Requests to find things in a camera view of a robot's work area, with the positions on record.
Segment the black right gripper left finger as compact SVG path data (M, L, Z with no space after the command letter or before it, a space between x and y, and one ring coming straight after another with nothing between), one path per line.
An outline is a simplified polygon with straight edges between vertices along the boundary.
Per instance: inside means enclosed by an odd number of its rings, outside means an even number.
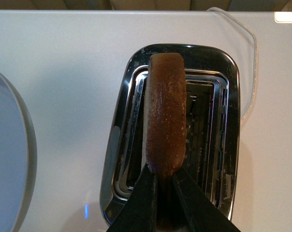
M158 178L144 166L109 232L155 232L157 222Z

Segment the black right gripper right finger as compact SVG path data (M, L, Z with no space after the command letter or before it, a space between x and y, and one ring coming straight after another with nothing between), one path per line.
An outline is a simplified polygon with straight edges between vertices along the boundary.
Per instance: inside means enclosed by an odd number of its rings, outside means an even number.
M190 232L239 231L239 229L210 202L183 167L180 167L173 174L172 183Z

